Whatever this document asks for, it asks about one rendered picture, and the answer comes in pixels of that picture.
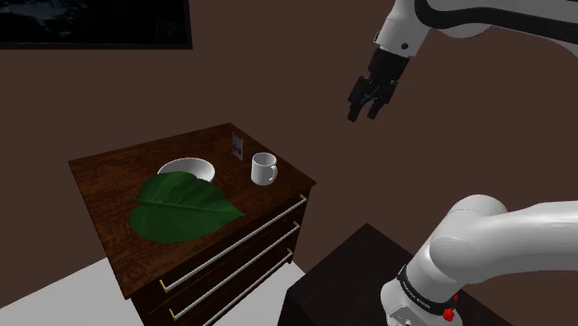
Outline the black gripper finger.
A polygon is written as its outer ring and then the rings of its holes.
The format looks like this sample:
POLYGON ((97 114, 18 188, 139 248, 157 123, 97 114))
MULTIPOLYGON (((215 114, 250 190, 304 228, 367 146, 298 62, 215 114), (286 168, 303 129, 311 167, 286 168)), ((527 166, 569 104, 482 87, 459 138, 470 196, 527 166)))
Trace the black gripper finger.
POLYGON ((368 84, 367 83, 356 83, 347 98, 350 106, 349 112, 347 114, 347 119, 355 122, 358 118, 360 110, 368 102, 368 84))
POLYGON ((369 119, 376 119, 379 111, 390 102, 392 96, 392 93, 373 94, 371 96, 371 107, 367 113, 367 117, 369 119))

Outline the white mug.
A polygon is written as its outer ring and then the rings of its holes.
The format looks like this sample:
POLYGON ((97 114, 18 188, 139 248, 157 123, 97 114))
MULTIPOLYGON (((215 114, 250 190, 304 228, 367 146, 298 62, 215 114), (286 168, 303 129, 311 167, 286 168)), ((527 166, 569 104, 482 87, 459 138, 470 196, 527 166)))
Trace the white mug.
POLYGON ((277 157, 271 153, 259 152, 252 156, 251 180, 260 186, 272 184, 278 175, 277 157))

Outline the white bowl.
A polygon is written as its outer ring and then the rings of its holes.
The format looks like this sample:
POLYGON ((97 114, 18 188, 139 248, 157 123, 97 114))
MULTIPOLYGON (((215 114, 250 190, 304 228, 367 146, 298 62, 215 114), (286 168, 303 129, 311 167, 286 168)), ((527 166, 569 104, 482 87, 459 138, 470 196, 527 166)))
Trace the white bowl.
POLYGON ((187 172, 195 175, 197 179, 207 182, 212 182, 216 174, 216 170, 210 162, 198 157, 174 159, 164 164, 157 173, 168 172, 187 172))

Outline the dark robot stand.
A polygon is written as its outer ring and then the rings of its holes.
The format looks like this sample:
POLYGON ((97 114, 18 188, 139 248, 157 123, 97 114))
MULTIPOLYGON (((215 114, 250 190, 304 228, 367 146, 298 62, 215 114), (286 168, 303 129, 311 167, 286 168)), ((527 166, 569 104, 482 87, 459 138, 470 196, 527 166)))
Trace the dark robot stand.
POLYGON ((364 224, 287 290, 277 326, 387 326, 381 289, 411 258, 364 224))

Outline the large green leaf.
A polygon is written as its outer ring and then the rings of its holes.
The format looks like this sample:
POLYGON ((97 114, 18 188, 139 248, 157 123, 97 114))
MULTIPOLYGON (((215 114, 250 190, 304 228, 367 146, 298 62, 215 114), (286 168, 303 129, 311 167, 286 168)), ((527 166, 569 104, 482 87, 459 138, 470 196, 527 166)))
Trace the large green leaf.
POLYGON ((200 238, 244 215, 218 187, 181 171, 149 178, 133 200, 138 206, 129 216, 132 229, 163 244, 200 238))

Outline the dark wooden chest of drawers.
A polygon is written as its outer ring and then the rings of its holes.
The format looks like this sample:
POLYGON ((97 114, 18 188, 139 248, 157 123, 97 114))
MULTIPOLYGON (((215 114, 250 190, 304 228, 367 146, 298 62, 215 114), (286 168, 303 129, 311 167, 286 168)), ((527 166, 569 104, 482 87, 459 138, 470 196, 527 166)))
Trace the dark wooden chest of drawers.
POLYGON ((268 186, 250 178, 251 157, 266 146, 244 140, 232 152, 231 123, 78 158, 69 166, 123 296, 144 326, 214 326, 293 258, 315 182, 283 158, 268 186), (138 188, 166 163, 200 157, 216 169, 212 183, 242 217, 199 239, 161 244, 129 222, 138 188))

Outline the dark framed wall picture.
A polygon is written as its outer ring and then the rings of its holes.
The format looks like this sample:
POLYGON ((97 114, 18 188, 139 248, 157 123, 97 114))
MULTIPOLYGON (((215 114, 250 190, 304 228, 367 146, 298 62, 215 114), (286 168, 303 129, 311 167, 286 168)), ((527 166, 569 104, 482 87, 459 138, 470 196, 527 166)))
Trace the dark framed wall picture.
POLYGON ((0 0, 0 49, 191 49, 189 0, 0 0))

